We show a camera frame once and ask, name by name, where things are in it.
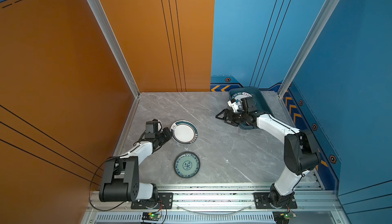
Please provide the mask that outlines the green red rimmed plate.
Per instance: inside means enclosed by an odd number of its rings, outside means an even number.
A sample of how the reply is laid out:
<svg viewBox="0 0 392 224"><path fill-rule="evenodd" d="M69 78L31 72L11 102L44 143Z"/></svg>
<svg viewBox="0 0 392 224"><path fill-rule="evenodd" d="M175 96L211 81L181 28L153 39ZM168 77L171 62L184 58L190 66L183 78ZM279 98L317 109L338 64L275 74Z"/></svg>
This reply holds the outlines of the green red rimmed plate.
<svg viewBox="0 0 392 224"><path fill-rule="evenodd" d="M178 120L170 127L172 138L180 144L192 144L197 140L196 126L186 120Z"/></svg>

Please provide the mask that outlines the teal floral pattern plate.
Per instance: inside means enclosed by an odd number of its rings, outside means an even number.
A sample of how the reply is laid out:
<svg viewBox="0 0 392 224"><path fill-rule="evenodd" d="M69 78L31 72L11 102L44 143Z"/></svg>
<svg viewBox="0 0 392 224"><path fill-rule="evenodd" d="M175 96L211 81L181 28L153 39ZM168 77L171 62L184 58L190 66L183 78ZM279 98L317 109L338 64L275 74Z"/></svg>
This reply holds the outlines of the teal floral pattern plate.
<svg viewBox="0 0 392 224"><path fill-rule="evenodd" d="M194 177L201 168L201 160L194 153L185 151L179 154L174 161L175 173L184 179Z"/></svg>

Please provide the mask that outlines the hao shi wei plate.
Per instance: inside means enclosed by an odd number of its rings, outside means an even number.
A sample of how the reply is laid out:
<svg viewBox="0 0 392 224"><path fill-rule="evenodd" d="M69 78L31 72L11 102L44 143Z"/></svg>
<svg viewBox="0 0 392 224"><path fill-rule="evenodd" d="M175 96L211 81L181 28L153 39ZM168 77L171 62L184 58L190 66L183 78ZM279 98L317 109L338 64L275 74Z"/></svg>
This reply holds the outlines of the hao shi wei plate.
<svg viewBox="0 0 392 224"><path fill-rule="evenodd" d="M252 97L252 94L250 94L248 92L243 92L243 91L230 92L230 97L231 97L231 99L234 99L236 101L240 101L243 98Z"/></svg>

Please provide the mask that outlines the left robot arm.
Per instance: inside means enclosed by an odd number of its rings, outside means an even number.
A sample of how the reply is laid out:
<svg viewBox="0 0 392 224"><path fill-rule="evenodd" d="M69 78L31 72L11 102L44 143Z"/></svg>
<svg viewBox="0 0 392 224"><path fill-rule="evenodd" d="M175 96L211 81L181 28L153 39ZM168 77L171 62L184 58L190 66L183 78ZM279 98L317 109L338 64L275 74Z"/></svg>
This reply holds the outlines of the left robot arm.
<svg viewBox="0 0 392 224"><path fill-rule="evenodd" d="M104 172L99 190L102 202L142 202L155 205L159 201L156 184L141 183L139 165L161 149L172 136L157 119L146 122L146 129L134 147L103 163Z"/></svg>

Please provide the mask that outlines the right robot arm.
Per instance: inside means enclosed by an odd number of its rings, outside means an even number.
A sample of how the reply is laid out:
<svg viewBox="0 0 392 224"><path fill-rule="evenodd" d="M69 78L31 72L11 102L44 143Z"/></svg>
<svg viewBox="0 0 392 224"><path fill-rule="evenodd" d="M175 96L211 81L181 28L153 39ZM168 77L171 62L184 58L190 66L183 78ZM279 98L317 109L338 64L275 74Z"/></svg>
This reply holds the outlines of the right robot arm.
<svg viewBox="0 0 392 224"><path fill-rule="evenodd" d="M283 143L285 168L280 178L271 185L269 199L277 206L278 202L293 197L298 183L321 162L312 132L276 119L264 98L233 98L228 101L228 106L215 116L216 119L234 127L264 130Z"/></svg>

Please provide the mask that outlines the teal plastic bin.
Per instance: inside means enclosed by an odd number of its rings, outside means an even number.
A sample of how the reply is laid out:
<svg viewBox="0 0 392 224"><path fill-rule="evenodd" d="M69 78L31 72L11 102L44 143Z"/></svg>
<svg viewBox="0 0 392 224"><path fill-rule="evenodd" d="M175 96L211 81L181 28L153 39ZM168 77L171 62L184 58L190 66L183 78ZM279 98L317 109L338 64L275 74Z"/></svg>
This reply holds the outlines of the teal plastic bin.
<svg viewBox="0 0 392 224"><path fill-rule="evenodd" d="M257 118L260 115L273 115L262 93L254 87L235 88L229 91L231 100L235 100L238 110L231 116L231 124L243 130L258 129Z"/></svg>

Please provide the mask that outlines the left green circuit board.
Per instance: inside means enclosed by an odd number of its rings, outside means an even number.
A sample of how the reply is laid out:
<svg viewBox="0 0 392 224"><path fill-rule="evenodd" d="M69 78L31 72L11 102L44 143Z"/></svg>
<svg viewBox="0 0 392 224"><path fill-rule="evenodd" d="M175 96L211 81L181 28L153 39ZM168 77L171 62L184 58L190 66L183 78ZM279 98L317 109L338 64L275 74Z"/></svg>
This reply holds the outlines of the left green circuit board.
<svg viewBox="0 0 392 224"><path fill-rule="evenodd" d="M146 224L156 224L162 219L162 214L158 212L143 212L141 222Z"/></svg>

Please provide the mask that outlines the green circuit board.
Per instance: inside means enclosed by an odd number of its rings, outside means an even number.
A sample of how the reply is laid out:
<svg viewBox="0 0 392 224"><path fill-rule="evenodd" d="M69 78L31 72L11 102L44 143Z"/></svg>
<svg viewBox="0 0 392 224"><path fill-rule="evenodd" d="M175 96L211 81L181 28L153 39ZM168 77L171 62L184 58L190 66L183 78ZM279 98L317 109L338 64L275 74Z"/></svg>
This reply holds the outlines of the green circuit board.
<svg viewBox="0 0 392 224"><path fill-rule="evenodd" d="M146 224L156 224L162 219L162 214L158 212L143 212L141 222Z"/></svg>
<svg viewBox="0 0 392 224"><path fill-rule="evenodd" d="M273 212L273 216L276 224L289 224L291 219L297 217L295 213L291 212Z"/></svg>

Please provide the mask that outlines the right green circuit board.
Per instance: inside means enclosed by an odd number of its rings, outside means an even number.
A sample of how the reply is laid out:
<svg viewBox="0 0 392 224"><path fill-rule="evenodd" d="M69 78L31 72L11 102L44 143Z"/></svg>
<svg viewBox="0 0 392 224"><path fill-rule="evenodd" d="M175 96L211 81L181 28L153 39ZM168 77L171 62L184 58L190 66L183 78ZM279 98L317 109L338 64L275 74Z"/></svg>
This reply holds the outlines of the right green circuit board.
<svg viewBox="0 0 392 224"><path fill-rule="evenodd" d="M291 219L297 217L295 213L291 212L273 212L273 216L276 224L289 224Z"/></svg>

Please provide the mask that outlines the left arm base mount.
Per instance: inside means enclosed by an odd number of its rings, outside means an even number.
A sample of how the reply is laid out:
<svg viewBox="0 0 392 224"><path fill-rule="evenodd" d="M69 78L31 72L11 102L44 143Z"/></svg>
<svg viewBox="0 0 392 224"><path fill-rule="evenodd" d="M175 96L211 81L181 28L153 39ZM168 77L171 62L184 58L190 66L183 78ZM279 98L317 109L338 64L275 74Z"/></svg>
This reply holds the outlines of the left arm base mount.
<svg viewBox="0 0 392 224"><path fill-rule="evenodd" d="M142 209L152 209L158 210L163 207L164 210L169 210L173 206L173 197L174 194L172 192L158 192L156 196L153 196L150 199L137 200L132 202L131 209L134 210L142 210Z"/></svg>

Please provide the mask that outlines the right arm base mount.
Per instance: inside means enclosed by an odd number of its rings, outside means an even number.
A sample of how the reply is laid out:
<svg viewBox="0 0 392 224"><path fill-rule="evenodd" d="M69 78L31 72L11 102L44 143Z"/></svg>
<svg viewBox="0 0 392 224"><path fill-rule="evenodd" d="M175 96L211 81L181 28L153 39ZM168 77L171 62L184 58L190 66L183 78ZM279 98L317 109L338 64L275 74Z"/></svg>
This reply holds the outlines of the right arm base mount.
<svg viewBox="0 0 392 224"><path fill-rule="evenodd" d="M297 202L292 192L287 196L281 196L274 192L256 192L253 193L255 207L257 209L297 209Z"/></svg>

